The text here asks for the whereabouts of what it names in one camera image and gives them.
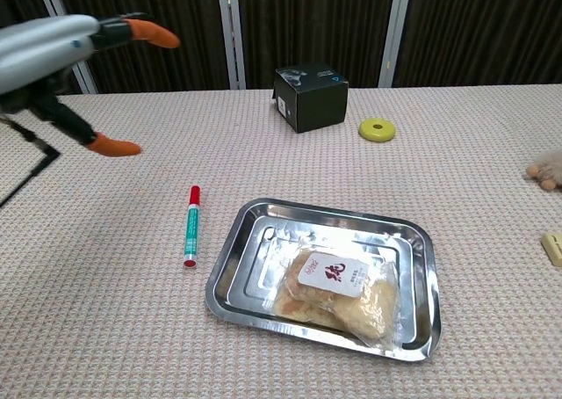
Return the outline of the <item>fluffy beige plush toy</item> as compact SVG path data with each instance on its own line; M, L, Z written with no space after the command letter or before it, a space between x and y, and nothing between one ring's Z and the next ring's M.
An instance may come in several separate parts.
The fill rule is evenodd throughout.
M526 175L535 179L547 192L562 189L562 149L537 156L527 167Z

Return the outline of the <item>pale yellow plastic block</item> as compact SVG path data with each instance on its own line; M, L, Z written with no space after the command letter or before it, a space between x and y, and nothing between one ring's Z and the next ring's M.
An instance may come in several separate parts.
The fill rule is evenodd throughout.
M551 263L562 268L562 232L547 232L542 235L540 243Z

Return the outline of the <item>grey metal partition post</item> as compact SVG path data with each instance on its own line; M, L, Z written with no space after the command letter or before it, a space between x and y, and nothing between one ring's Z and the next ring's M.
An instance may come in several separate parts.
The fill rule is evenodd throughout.
M50 17L66 15L67 11L62 0L43 0ZM73 67L78 85L84 94L98 94L97 85L86 62L79 62Z
M381 68L379 71L379 88L390 88L393 86L408 5L409 0L392 1Z
M227 74L231 90L246 90L239 0L219 0Z

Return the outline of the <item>left silver hand orange fingertips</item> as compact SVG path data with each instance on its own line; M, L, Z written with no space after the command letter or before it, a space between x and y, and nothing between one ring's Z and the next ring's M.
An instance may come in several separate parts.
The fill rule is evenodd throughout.
M136 156L141 152L141 147L131 141L113 140L95 131L58 99L69 71L78 62L135 40L163 48L180 45L174 33L143 12L106 19L69 14L36 18L0 29L0 122L44 155L29 178L38 176L60 153L12 119L12 115L24 110L101 156Z

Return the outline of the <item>checkered beige tablecloth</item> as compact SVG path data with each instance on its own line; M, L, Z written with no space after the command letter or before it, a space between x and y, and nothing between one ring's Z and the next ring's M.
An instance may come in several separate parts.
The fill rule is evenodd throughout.
M346 120L296 134L262 91L66 96L142 146L61 155L0 209L0 399L562 398L562 192L525 177L562 149L562 84L355 89ZM365 140L363 120L396 126ZM197 267L184 267L200 187ZM232 325L205 283L238 210L272 197L417 223L443 332L416 364Z

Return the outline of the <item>bagged pastry snack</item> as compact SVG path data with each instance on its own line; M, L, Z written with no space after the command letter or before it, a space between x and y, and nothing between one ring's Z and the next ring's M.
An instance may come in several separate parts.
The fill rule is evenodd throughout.
M389 347L400 315L398 269L353 242L300 243L271 307L277 316L341 330L368 347Z

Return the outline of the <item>black cardboard box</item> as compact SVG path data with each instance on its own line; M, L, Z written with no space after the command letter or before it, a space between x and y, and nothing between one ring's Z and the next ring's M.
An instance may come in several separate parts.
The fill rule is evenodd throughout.
M273 96L277 111L297 133L343 123L349 82L324 62L278 68Z

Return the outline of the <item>stainless steel rectangular tray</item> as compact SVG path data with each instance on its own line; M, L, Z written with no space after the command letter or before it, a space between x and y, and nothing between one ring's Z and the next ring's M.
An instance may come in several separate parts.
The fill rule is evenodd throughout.
M320 310L286 313L275 303L300 248L339 246L395 270L400 302L389 345L363 344ZM435 254L426 231L399 218L281 199L254 199L240 209L207 281L205 302L230 323L406 362L430 358L442 335Z

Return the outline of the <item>red and green marker pen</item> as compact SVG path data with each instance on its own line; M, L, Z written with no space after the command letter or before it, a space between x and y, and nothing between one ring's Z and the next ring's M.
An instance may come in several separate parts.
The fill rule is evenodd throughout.
M183 253L183 264L188 269L197 267L200 193L201 190L198 185L191 187L186 215Z

